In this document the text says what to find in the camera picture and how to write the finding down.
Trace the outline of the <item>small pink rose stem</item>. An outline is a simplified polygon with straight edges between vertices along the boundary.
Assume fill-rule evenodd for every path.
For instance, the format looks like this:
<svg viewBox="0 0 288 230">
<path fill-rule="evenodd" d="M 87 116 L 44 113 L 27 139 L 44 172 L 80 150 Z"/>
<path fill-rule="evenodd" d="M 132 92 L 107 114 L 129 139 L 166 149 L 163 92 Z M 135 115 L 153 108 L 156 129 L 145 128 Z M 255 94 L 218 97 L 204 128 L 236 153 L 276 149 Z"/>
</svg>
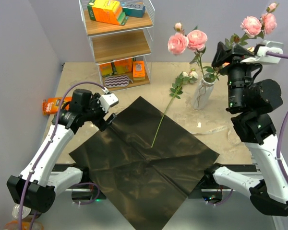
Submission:
<svg viewBox="0 0 288 230">
<path fill-rule="evenodd" d="M 271 34 L 277 27 L 274 12 L 278 8 L 279 3 L 273 2 L 267 6 L 265 13 L 260 18 L 247 16 L 240 24 L 240 28 L 244 32 L 242 36 L 233 34 L 229 39 L 225 39 L 225 46 L 233 48 L 235 45 L 247 46 L 248 40 L 256 40 L 258 38 L 264 40 L 266 35 Z"/>
</svg>

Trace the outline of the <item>large pink rose stem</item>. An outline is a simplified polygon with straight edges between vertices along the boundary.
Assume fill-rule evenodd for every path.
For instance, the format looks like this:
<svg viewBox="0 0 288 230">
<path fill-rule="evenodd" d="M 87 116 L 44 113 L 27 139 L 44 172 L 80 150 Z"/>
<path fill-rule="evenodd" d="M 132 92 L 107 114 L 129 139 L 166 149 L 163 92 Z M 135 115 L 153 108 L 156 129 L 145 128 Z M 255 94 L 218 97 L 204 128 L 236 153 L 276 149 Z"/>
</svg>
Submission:
<svg viewBox="0 0 288 230">
<path fill-rule="evenodd" d="M 206 82 L 212 83 L 219 80 L 219 74 L 210 66 L 203 66 L 202 57 L 206 51 L 208 36 L 205 32 L 195 27 L 189 33 L 185 33 L 182 23 L 175 23 L 175 34 L 168 39 L 168 51 L 175 55 L 181 55 L 186 50 L 194 53 L 194 58 L 189 62 L 190 65 L 196 63 Z"/>
</svg>

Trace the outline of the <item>white rose stem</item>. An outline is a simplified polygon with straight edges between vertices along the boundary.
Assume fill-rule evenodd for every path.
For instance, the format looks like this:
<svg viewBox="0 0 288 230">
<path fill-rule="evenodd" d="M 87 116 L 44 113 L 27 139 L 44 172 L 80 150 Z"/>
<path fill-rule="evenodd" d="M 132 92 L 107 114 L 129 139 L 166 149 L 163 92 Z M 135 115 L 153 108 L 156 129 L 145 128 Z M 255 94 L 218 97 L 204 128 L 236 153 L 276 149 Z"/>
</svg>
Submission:
<svg viewBox="0 0 288 230">
<path fill-rule="evenodd" d="M 156 133 L 155 136 L 153 138 L 153 142 L 151 144 L 151 148 L 154 146 L 157 135 L 159 133 L 160 127 L 162 125 L 162 122 L 166 116 L 166 113 L 168 112 L 171 104 L 173 103 L 174 99 L 180 99 L 180 95 L 183 94 L 183 86 L 188 85 L 188 84 L 194 84 L 198 79 L 198 74 L 196 73 L 195 68 L 192 68 L 189 72 L 181 72 L 180 75 L 178 75 L 175 78 L 175 82 L 172 84 L 172 87 L 169 89 L 170 90 L 170 101 L 163 113 L 163 115 L 161 116 L 160 122 L 158 124 L 158 127 L 156 129 Z"/>
</svg>

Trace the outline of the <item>black wrapping paper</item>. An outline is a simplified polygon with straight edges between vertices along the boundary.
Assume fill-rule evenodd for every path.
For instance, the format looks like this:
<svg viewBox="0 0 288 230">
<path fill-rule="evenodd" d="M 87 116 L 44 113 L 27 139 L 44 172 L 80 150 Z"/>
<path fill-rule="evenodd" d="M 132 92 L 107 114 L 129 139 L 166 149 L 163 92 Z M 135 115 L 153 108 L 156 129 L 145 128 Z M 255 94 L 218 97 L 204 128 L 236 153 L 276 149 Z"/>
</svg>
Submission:
<svg viewBox="0 0 288 230">
<path fill-rule="evenodd" d="M 160 230 L 218 153 L 143 97 L 70 153 L 137 230 Z"/>
</svg>

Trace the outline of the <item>peach rose stem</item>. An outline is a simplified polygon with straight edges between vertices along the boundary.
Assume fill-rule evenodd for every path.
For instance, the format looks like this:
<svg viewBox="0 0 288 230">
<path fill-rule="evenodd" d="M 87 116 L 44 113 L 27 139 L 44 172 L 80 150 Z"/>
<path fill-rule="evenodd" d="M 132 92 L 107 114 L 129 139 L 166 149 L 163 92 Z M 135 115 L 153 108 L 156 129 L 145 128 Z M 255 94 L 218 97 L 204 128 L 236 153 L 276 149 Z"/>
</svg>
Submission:
<svg viewBox="0 0 288 230">
<path fill-rule="evenodd" d="M 249 50 L 250 52 L 253 52 L 253 51 L 254 51 L 254 47 L 251 46 L 251 47 L 247 48 L 247 50 Z M 229 65 L 229 62 L 225 62 L 225 63 L 222 65 L 222 67 L 226 67 L 227 65 Z"/>
</svg>

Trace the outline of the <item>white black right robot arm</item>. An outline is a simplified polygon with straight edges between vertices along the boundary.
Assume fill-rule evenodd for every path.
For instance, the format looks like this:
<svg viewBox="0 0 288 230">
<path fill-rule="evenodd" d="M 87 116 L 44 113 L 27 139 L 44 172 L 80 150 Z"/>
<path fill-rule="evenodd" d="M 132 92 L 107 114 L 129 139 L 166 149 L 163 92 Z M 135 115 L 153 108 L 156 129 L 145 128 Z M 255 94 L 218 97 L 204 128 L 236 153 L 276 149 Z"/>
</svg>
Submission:
<svg viewBox="0 0 288 230">
<path fill-rule="evenodd" d="M 263 41 L 253 51 L 241 45 L 217 44 L 212 67 L 228 78 L 228 107 L 240 140 L 257 163 L 262 179 L 247 177 L 216 163 L 204 172 L 209 188 L 218 185 L 248 197 L 253 206 L 268 216 L 288 216 L 288 166 L 280 150 L 278 132 L 270 113 L 283 104 L 280 85 L 272 79 L 256 81 L 267 64 L 278 64 L 283 44 Z"/>
</svg>

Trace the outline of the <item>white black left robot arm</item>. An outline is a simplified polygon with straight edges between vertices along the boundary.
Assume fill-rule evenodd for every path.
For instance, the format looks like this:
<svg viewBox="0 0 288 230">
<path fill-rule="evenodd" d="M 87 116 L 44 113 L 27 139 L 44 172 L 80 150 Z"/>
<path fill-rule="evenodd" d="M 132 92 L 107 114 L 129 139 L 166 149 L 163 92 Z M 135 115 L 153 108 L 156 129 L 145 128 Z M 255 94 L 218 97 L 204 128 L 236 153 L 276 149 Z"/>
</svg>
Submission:
<svg viewBox="0 0 288 230">
<path fill-rule="evenodd" d="M 107 120 L 104 117 L 118 103 L 119 99 L 113 93 L 100 95 L 76 89 L 71 101 L 55 114 L 47 137 L 30 163 L 19 176 L 9 177 L 7 187 L 13 201 L 39 213 L 46 213 L 55 198 L 66 189 L 75 185 L 79 188 L 87 187 L 90 176 L 84 168 L 71 165 L 55 176 L 51 172 L 78 129 L 85 122 L 91 122 L 100 131 L 104 131 L 116 115 L 111 114 Z"/>
</svg>

